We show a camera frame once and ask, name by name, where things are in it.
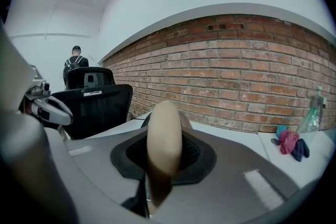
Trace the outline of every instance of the black office chair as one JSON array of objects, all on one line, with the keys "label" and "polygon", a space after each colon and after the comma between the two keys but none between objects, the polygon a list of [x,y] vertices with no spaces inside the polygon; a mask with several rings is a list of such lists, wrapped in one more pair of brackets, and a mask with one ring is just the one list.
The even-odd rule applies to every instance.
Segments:
[{"label": "black office chair", "polygon": [[127,120],[133,88],[127,84],[97,87],[96,91],[76,89],[53,93],[74,115],[64,126],[73,139],[84,139],[123,124]]},{"label": "black office chair", "polygon": [[80,67],[70,70],[65,79],[66,90],[83,89],[85,75],[96,74],[99,86],[115,85],[113,73],[103,67]]}]

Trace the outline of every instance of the man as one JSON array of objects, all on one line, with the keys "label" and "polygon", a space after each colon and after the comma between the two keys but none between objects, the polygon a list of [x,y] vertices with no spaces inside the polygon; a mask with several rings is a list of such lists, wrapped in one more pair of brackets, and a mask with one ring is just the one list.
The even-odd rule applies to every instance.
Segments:
[{"label": "man", "polygon": [[71,57],[65,61],[64,66],[75,63],[79,67],[88,67],[89,66],[89,60],[83,56],[80,55],[81,49],[79,46],[74,46],[72,48],[72,55]]}]

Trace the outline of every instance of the brick wall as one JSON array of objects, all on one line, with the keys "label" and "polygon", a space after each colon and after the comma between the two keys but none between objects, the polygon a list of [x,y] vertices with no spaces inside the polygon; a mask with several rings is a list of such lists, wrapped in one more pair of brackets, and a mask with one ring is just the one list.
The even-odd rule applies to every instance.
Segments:
[{"label": "brick wall", "polygon": [[192,121],[247,132],[296,130],[318,85],[328,103],[321,129],[336,127],[336,50],[278,19],[220,15],[162,29],[104,66],[133,86],[130,113],[172,100]]}]

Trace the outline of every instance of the black cap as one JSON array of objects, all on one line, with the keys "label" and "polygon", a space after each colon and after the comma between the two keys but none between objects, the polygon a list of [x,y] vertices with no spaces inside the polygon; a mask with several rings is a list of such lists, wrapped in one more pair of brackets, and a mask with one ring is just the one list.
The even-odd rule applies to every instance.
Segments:
[{"label": "black cap", "polygon": [[82,50],[80,49],[79,46],[74,46],[74,47],[72,48],[72,50],[80,50],[80,51],[82,51]]}]

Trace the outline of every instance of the pink glove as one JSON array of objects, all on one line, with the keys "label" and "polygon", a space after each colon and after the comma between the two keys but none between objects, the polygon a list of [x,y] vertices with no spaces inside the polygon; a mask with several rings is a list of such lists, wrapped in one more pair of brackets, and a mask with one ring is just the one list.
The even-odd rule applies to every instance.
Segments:
[{"label": "pink glove", "polygon": [[295,148],[296,141],[300,135],[296,132],[282,131],[280,133],[280,151],[282,154],[290,154]]}]

